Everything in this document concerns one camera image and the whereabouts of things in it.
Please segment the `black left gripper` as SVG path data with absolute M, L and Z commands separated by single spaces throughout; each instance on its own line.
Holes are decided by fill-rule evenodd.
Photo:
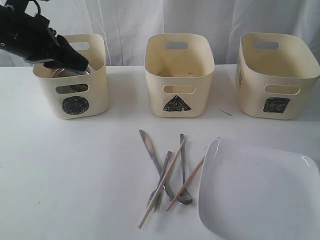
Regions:
M 29 0 L 7 0 L 0 6 L 0 49 L 27 63 L 44 63 L 48 69 L 85 71 L 89 61 L 50 27 L 50 20 L 42 15 L 37 0 L 32 1 L 36 13 L 26 13 L 29 3 Z

